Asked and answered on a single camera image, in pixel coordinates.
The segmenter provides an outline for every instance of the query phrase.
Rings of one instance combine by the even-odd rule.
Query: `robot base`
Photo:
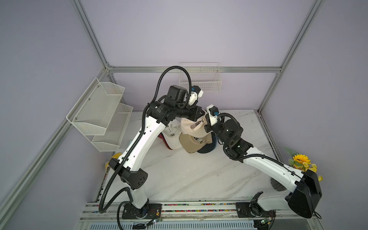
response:
[[[236,203],[236,212],[239,218],[250,217],[270,217],[270,213],[264,210],[260,210],[257,205],[251,205],[250,202],[238,202]]]
[[[121,218],[123,220],[152,219],[156,216],[157,212],[161,214],[161,209],[162,204],[149,204],[148,202],[141,209],[137,209],[132,204],[125,204]]]

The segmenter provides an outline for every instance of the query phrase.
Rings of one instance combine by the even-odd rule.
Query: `green leaf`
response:
[[[299,153],[291,148],[285,147],[285,150],[287,151],[287,153],[290,154],[291,157],[298,155]]]
[[[297,166],[303,166],[301,163],[295,161],[295,164],[297,164]]]
[[[293,166],[295,164],[295,161],[293,159],[289,159],[289,166]]]

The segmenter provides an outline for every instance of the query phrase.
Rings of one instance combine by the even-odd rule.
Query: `flower pot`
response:
[[[282,184],[280,184],[277,180],[273,179],[272,177],[271,177],[271,185],[276,191],[280,192],[286,190],[286,188]]]

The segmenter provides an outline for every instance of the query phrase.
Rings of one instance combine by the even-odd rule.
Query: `beige baseball cap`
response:
[[[189,134],[193,137],[205,137],[208,133],[205,131],[205,125],[207,124],[206,113],[197,121],[191,121],[186,118],[182,118],[180,122],[181,131],[183,134]]]
[[[212,136],[211,133],[199,138],[189,134],[181,134],[179,141],[188,153],[194,153],[200,150],[206,144],[212,143]]]

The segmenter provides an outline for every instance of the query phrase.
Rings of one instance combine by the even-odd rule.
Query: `cap brim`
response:
[[[179,137],[179,141],[188,153],[194,153],[203,148],[203,146],[205,146],[206,144],[212,143],[211,134],[208,134],[205,138],[205,141],[199,143],[194,139],[193,136],[189,134],[181,134]]]

